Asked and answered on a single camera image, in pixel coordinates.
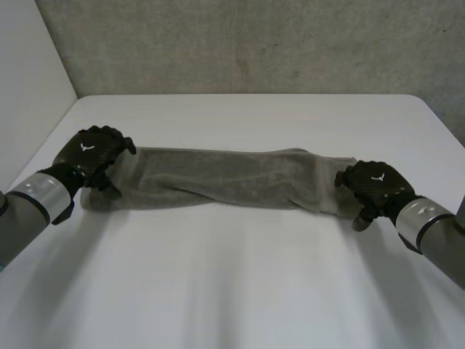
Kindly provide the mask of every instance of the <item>white table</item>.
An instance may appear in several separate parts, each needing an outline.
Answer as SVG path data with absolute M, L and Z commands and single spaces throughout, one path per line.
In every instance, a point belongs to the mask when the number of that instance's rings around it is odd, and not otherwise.
M 78 130 L 137 145 L 387 161 L 456 211 L 465 149 L 406 95 L 97 96 L 31 159 Z M 221 204 L 115 214 L 76 207 L 0 274 L 0 348 L 463 348 L 465 295 L 380 219 Z

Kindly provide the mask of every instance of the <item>white logo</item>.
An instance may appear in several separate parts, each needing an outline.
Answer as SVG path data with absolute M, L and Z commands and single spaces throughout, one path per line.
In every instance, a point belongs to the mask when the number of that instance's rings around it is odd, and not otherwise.
M 371 179 L 372 180 L 379 180 L 380 182 L 382 182 L 384 180 L 384 173 L 380 176 L 380 177 L 372 177 Z
M 95 145 L 93 145 L 92 147 L 84 147 L 84 144 L 81 143 L 81 148 L 82 151 L 90 151 L 91 149 L 95 148 Z

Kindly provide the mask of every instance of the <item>black robotic glove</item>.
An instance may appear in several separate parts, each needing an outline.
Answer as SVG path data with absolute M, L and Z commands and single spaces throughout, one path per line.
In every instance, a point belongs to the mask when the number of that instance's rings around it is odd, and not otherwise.
M 129 137 L 108 126 L 92 126 L 79 131 L 58 153 L 54 167 L 68 165 L 81 175 L 82 186 L 108 189 L 113 198 L 121 197 L 121 192 L 108 179 L 105 171 L 115 163 L 125 150 L 136 153 L 136 147 Z
M 377 217 L 388 217 L 395 224 L 400 210 L 419 198 L 409 182 L 384 162 L 359 161 L 338 172 L 334 185 L 345 185 L 354 192 L 363 208 L 352 223 L 352 229 L 362 231 Z
M 71 197 L 69 207 L 52 224 L 60 224 L 71 216 L 73 198 L 79 188 L 105 190 L 106 195 L 112 199 L 121 197 L 120 190 L 108 179 L 105 171 L 126 149 L 131 154 L 136 153 L 132 139 L 123 137 L 117 129 L 108 126 L 83 129 L 66 143 L 53 165 L 39 171 L 57 178 Z

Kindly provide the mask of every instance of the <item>towel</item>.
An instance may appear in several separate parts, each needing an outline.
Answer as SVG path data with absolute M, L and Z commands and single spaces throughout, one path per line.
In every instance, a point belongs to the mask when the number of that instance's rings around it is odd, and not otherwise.
M 138 148 L 118 157 L 107 175 L 123 196 L 85 188 L 86 210 L 166 209 L 214 201 L 267 209 L 305 209 L 354 218 L 361 209 L 338 171 L 354 158 L 329 158 L 303 149 L 266 153 Z

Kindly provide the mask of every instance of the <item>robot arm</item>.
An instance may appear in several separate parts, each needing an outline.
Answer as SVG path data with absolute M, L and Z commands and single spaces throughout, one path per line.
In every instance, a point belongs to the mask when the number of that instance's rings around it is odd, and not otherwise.
M 460 218 L 461 210 L 455 216 L 428 198 L 418 198 L 402 208 L 395 226 L 406 241 L 465 289 L 465 230 Z
M 72 207 L 68 189 L 45 173 L 31 175 L 6 195 L 0 193 L 0 270 Z
M 348 187 L 363 205 L 352 228 L 366 229 L 377 217 L 388 217 L 404 244 L 423 254 L 465 289 L 465 199 L 457 215 L 417 196 L 407 180 L 383 162 L 359 161 L 337 174 L 335 186 Z
M 0 192 L 0 271 L 11 263 L 50 223 L 71 216 L 73 198 L 83 186 L 106 190 L 113 198 L 119 190 L 105 170 L 134 143 L 110 127 L 91 127 L 75 135 L 60 151 L 53 166 L 32 174 L 10 192 Z

